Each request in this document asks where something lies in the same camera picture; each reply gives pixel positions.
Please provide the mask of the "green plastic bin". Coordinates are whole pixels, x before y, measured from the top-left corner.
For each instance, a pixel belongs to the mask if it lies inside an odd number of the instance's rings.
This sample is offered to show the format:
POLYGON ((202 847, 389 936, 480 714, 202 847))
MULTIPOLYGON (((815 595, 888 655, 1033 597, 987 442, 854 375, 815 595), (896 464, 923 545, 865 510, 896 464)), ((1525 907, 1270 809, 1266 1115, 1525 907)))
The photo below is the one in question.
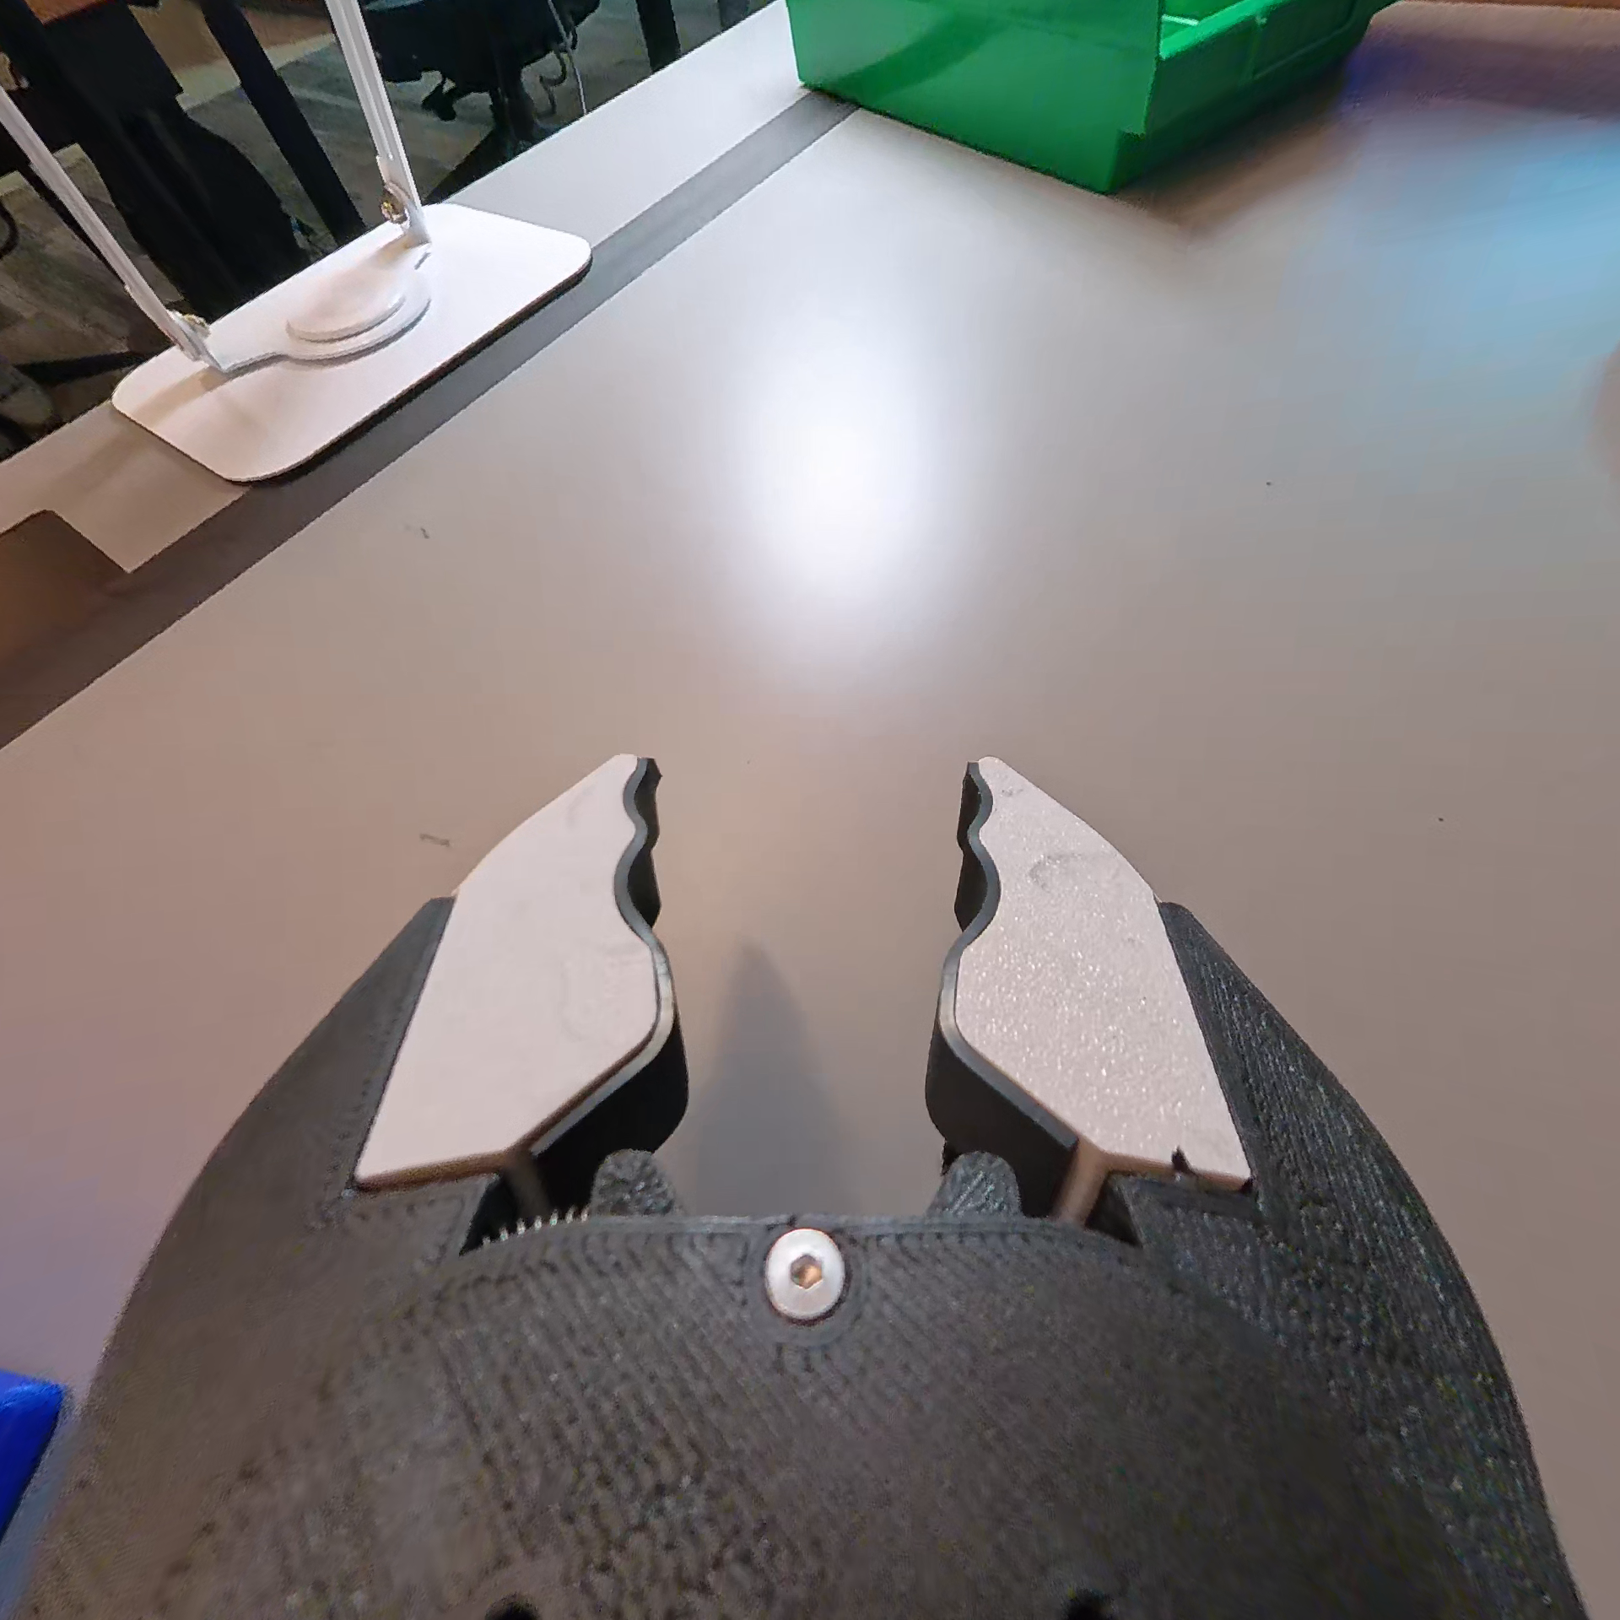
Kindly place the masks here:
POLYGON ((1320 78, 1386 3, 790 3, 807 89, 1110 196, 1320 78))

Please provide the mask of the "black office chair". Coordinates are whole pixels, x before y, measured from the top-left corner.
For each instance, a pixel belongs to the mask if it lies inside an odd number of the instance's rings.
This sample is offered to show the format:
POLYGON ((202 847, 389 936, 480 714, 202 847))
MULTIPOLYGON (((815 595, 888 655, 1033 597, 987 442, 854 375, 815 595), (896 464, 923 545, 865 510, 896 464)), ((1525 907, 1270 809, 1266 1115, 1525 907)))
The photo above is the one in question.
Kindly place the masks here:
POLYGON ((433 76, 422 109, 455 120, 466 95, 503 97, 520 72, 576 47, 597 3, 364 3, 381 78, 410 86, 433 76))

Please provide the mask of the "blue plastic bin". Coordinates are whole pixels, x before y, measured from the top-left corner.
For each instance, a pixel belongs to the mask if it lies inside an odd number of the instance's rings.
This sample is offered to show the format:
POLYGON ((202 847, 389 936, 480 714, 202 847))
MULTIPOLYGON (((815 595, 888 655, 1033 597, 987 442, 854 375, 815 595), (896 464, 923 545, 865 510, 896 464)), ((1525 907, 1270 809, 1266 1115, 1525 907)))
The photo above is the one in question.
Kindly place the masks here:
POLYGON ((63 1385, 1 1370, 1 1534, 42 1465, 65 1403, 63 1385))

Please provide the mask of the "grey desk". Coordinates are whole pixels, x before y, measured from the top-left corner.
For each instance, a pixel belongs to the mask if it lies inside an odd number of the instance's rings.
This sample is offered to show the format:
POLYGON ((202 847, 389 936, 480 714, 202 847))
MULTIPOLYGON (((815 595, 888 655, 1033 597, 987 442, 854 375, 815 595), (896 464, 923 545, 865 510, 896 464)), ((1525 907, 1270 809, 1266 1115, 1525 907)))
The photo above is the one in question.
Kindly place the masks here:
POLYGON ((804 99, 773 7, 472 190, 593 246, 277 487, 3 464, 111 624, 3 685, 3 1366, 82 1389, 254 1092, 661 768, 690 1210, 902 1216, 998 757, 1361 1104, 1616 1617, 1616 12, 1400 5, 1103 197, 804 99))

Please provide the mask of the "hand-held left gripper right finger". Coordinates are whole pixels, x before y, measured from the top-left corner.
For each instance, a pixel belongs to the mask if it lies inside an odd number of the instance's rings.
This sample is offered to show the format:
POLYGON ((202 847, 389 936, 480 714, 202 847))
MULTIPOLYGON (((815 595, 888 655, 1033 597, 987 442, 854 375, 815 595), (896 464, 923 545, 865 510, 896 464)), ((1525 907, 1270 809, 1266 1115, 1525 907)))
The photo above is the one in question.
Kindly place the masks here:
POLYGON ((964 770, 958 849, 925 1063, 942 1144, 1002 1162, 1035 1220, 1083 1223, 1112 1177, 1245 1191, 1239 1127, 1141 874, 993 757, 964 770))

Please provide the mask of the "white lamp stand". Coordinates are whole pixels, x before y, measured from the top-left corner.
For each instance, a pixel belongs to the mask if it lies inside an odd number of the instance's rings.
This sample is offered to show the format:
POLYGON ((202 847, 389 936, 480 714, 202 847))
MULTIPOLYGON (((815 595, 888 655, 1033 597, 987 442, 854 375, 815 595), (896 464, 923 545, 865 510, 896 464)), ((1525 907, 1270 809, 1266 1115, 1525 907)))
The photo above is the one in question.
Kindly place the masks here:
POLYGON ((593 261, 580 236, 424 203, 360 7, 329 3, 327 14, 374 145, 383 224, 213 321, 163 304, 1 93, 3 132, 167 342, 115 386, 111 410, 233 485, 271 481, 350 439, 593 261))

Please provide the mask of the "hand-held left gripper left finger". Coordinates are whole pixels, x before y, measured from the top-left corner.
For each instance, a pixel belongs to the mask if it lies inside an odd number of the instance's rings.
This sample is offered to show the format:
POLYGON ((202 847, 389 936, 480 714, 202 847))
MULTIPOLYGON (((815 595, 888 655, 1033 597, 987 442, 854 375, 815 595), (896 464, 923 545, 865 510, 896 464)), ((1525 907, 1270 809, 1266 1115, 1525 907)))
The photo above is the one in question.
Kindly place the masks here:
POLYGON ((520 1223, 584 1210, 617 1152, 686 1108, 671 963, 655 934, 659 768, 613 757, 458 884, 414 990, 354 1181, 495 1177, 520 1223))

